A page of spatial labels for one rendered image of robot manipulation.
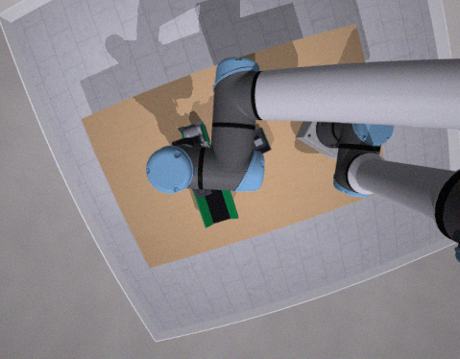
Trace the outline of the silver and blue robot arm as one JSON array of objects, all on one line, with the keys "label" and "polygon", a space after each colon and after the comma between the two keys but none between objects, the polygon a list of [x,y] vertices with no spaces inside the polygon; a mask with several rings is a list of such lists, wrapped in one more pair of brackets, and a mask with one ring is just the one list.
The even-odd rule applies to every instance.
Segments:
[{"label": "silver and blue robot arm", "polygon": [[394,126],[460,130],[460,59],[259,71],[254,60],[228,58],[217,65],[213,92],[211,147],[169,145],[155,151],[146,174],[156,190],[173,194],[189,188],[197,198],[212,190],[256,191],[265,161],[254,150],[255,120],[317,122],[320,142],[339,148],[333,175],[338,191],[355,197],[374,193],[434,220],[458,243],[460,263],[460,169],[379,155]]}]

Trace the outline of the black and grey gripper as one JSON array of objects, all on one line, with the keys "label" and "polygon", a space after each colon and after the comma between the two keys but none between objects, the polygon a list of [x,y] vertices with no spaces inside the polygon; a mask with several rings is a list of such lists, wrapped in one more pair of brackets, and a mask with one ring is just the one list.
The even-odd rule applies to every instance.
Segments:
[{"label": "black and grey gripper", "polygon": [[[202,143],[200,142],[202,142],[201,137],[199,135],[196,135],[193,137],[185,137],[180,140],[174,141],[172,142],[172,145],[175,146],[175,145],[181,145],[181,144],[188,144],[193,147],[202,147],[201,145]],[[207,141],[205,141],[205,147],[210,148]]]}]

